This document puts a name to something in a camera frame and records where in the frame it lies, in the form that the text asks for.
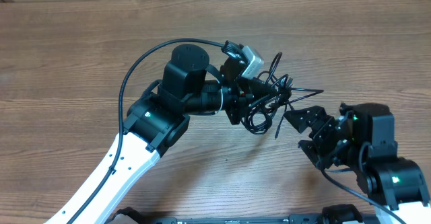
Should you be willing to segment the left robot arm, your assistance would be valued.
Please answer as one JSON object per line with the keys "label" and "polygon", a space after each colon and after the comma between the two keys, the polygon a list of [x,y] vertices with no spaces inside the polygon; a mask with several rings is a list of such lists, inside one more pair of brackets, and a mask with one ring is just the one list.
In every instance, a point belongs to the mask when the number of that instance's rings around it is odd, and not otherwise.
{"label": "left robot arm", "polygon": [[219,44],[226,62],[214,67],[206,40],[171,40],[173,51],[161,79],[153,81],[128,110],[119,109],[119,133],[108,153],[51,223],[104,223],[131,187],[187,131],[192,116],[225,112],[231,124],[265,134],[277,110],[289,104],[292,80],[275,76],[280,62],[262,70],[252,47]]}

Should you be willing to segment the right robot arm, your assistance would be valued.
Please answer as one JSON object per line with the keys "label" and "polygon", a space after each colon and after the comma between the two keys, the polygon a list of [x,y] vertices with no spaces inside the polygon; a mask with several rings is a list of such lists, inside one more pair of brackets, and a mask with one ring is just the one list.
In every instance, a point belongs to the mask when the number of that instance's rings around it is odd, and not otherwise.
{"label": "right robot arm", "polygon": [[373,223],[429,223],[430,193],[419,165],[398,156],[395,117],[384,104],[341,104],[339,118],[321,106],[291,110],[298,146],[322,175],[375,209]]}

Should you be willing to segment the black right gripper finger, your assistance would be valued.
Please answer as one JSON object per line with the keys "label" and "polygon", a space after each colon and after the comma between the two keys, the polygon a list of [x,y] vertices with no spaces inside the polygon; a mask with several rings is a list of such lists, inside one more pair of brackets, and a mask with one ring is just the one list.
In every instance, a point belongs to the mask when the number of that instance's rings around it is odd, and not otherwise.
{"label": "black right gripper finger", "polygon": [[302,110],[290,110],[284,113],[284,118],[299,132],[303,133],[318,121],[326,117],[324,107],[313,106]]}
{"label": "black right gripper finger", "polygon": [[301,140],[298,142],[298,147],[318,170],[325,168],[325,149],[321,142]]}

